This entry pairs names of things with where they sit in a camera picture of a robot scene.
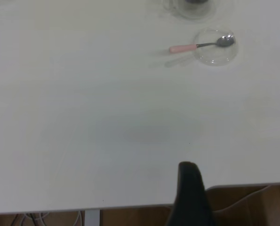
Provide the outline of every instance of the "cable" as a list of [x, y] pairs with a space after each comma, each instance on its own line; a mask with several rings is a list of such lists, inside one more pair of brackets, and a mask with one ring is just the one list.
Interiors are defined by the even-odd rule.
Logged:
[[30, 213], [30, 216], [32, 218], [32, 222], [33, 222], [34, 226], [37, 226], [37, 223], [36, 223], [35, 218], [33, 217], [33, 214]]
[[42, 223], [43, 226], [47, 226], [43, 217], [41, 216], [41, 213], [40, 213], [40, 222]]
[[229, 208], [232, 208], [233, 206], [237, 205], [239, 202], [241, 202], [241, 201], [243, 201], [243, 200], [245, 200], [245, 199], [247, 199], [247, 198], [249, 198], [249, 197], [251, 197], [251, 196], [253, 196], [253, 195], [257, 194], [257, 193], [259, 193], [259, 192], [262, 192], [262, 191], [264, 191], [264, 190], [266, 190], [266, 189], [268, 189], [268, 188], [270, 188], [270, 187], [271, 187], [271, 186], [268, 185], [268, 186], [266, 186], [266, 187], [264, 187], [264, 188], [262, 188], [262, 189], [260, 189], [260, 190], [258, 190], [258, 191], [254, 191], [254, 192], [252, 192], [252, 193], [250, 193], [250, 194], [244, 196], [243, 198], [239, 199], [237, 202], [233, 203], [232, 205], [230, 205], [230, 206], [228, 206], [228, 207], [226, 207], [226, 208], [223, 208], [223, 209], [221, 209], [221, 210], [215, 210], [215, 211], [213, 211], [213, 213], [220, 213], [220, 212], [225, 211], [225, 210], [227, 210], [227, 209], [229, 209]]
[[[50, 212], [45, 213], [45, 214], [42, 216], [42, 218], [45, 218], [45, 217], [46, 217], [47, 215], [49, 215], [49, 214], [50, 214]], [[25, 216], [27, 219], [32, 220], [32, 218], [29, 217], [28, 214], [25, 214], [25, 213], [24, 213], [24, 216]]]
[[[33, 214], [31, 214], [31, 213], [30, 213], [30, 214], [26, 214], [26, 213], [23, 214], [23, 217], [22, 217], [22, 219], [21, 219], [21, 222], [20, 222], [19, 226], [23, 226], [24, 221], [26, 220], [26, 218], [32, 220], [34, 226], [38, 226], [37, 223], [36, 223], [37, 220], [39, 220], [39, 221], [42, 223], [43, 226], [47, 226], [46, 223], [45, 223], [45, 221], [44, 221], [44, 218], [45, 218], [49, 213], [45, 213], [44, 215], [42, 215], [42, 214], [43, 214], [43, 213], [39, 213], [39, 217], [38, 217], [38, 218], [35, 218], [35, 217], [33, 216]], [[83, 226], [83, 218], [82, 218], [82, 217], [83, 217], [83, 216], [82, 216], [82, 212], [81, 212], [81, 211], [78, 211], [77, 217], [76, 217], [76, 219], [75, 219], [75, 222], [74, 222], [73, 226], [76, 226], [76, 225], [77, 225], [79, 219], [80, 219], [80, 226]]]
[[21, 219], [21, 222], [19, 222], [19, 226], [23, 226], [23, 223], [24, 223], [25, 219], [26, 219], [26, 216], [24, 214], [22, 219]]
[[79, 211], [79, 213], [80, 213], [80, 226], [83, 226], [83, 219], [82, 219], [82, 212], [81, 211]]
[[78, 211], [78, 214], [77, 214], [77, 217], [76, 217], [76, 220], [75, 220], [73, 226], [76, 226], [76, 224], [77, 224], [79, 218], [80, 218], [80, 223], [81, 223], [80, 226], [82, 226], [82, 215], [81, 215], [81, 211]]
[[14, 226], [14, 224], [16, 223], [16, 220], [18, 218], [18, 214], [16, 214], [16, 216], [14, 217], [13, 221], [11, 222], [10, 226]]

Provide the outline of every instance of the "white table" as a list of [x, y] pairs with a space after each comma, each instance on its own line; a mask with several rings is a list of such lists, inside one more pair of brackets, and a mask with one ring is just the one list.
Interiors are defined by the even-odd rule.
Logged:
[[[206, 188], [280, 182], [280, 0], [231, 2], [198, 24], [157, 0], [0, 7], [0, 213], [172, 203], [180, 161]], [[212, 24], [227, 66], [166, 53]]]

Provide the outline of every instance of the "glass bowl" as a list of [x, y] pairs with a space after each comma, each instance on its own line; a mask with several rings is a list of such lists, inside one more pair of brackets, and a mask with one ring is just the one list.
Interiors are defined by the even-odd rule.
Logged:
[[176, 11], [191, 20], [208, 18], [215, 14], [214, 0], [207, 0], [204, 3], [192, 3], [194, 0], [172, 0]]
[[238, 53], [238, 44], [235, 34], [224, 27], [210, 27], [200, 31], [195, 39], [195, 44], [216, 42], [220, 37], [233, 35], [235, 43], [228, 47], [218, 47], [216, 45], [197, 48], [194, 56], [206, 65], [222, 66], [232, 61]]

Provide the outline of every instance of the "wooden floor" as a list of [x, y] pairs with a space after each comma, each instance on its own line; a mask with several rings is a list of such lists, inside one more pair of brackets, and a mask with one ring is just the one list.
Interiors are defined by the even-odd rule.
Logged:
[[[213, 210], [221, 210], [263, 187], [217, 188], [208, 191], [208, 198]], [[103, 210], [100, 225], [164, 226], [169, 213], [170, 207]], [[10, 226], [14, 216], [0, 215], [0, 226]], [[45, 221], [47, 226], [72, 226], [76, 216], [77, 212], [50, 213]], [[218, 226], [280, 226], [280, 186], [271, 186], [232, 208], [215, 212], [214, 218]], [[24, 223], [32, 225], [30, 220]]]

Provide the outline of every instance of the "glass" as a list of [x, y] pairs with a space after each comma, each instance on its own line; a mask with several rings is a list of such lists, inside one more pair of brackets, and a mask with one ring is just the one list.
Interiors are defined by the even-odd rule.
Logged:
[[207, 18], [215, 13], [214, 0], [173, 0], [176, 11], [191, 20]]
[[238, 44], [235, 34], [228, 28], [222, 26], [215, 26], [205, 28], [195, 37], [194, 43], [210, 43], [216, 42], [220, 37], [233, 35], [235, 43], [228, 47], [205, 46], [197, 48], [194, 56], [206, 65], [222, 66], [232, 61], [238, 53]]

